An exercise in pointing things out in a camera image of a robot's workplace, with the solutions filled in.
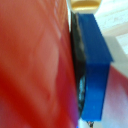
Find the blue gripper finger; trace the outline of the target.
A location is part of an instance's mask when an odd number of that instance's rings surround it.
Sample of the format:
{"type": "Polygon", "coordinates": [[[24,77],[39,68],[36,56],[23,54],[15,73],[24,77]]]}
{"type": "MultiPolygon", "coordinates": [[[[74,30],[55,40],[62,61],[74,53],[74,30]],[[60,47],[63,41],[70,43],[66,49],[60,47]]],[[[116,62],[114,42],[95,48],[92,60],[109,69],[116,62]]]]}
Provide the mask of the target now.
{"type": "Polygon", "coordinates": [[[93,14],[71,14],[71,43],[79,117],[100,120],[113,58],[93,14]]]}

